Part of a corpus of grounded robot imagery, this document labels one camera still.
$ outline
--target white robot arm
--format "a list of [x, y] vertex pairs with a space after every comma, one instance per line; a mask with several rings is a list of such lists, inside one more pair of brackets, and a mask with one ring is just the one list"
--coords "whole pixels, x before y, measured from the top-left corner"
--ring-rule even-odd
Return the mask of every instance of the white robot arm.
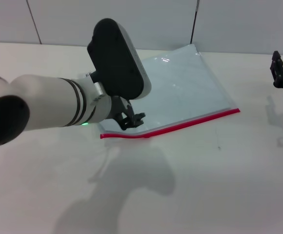
[[0, 77], [0, 145], [26, 130], [108, 118], [123, 130], [143, 124], [145, 114], [134, 114], [129, 100], [146, 96], [151, 83], [126, 31], [101, 20], [87, 51], [96, 71], [83, 79], [23, 75], [9, 84]]

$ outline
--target ziplock bag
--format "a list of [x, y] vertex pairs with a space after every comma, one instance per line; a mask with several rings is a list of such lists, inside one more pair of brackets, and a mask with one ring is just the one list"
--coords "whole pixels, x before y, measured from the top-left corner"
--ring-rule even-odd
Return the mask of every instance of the ziplock bag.
[[135, 113], [146, 114], [144, 124], [123, 131], [113, 119], [106, 119], [100, 123], [101, 138], [148, 138], [240, 112], [193, 44], [142, 64], [152, 89], [131, 103]]

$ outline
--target white table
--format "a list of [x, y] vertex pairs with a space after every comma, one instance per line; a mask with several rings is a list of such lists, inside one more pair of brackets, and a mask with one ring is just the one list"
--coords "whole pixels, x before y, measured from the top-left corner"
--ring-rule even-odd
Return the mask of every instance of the white table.
[[[241, 113], [140, 140], [101, 140], [95, 124], [21, 134], [0, 147], [0, 234], [283, 234], [271, 56], [203, 55]], [[8, 80], [93, 69], [84, 47], [0, 44]]]

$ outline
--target white wall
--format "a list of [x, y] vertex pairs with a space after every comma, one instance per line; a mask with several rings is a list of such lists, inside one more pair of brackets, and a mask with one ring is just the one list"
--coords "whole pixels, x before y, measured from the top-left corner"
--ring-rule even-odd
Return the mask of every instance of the white wall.
[[0, 42], [39, 43], [25, 0], [0, 0]]
[[112, 18], [138, 49], [190, 43], [196, 0], [29, 0], [43, 44], [87, 45], [96, 23]]
[[201, 0], [193, 41], [205, 52], [283, 53], [283, 0]]

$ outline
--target plastic bag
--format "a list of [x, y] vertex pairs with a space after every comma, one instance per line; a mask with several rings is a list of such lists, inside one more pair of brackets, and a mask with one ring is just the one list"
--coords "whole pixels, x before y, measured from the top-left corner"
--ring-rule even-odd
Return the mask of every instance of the plastic bag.
[[148, 138], [240, 111], [194, 45], [147, 58], [142, 63], [152, 90], [131, 104], [136, 114], [146, 114], [144, 124], [123, 131], [113, 119], [106, 119], [100, 123], [101, 138]]

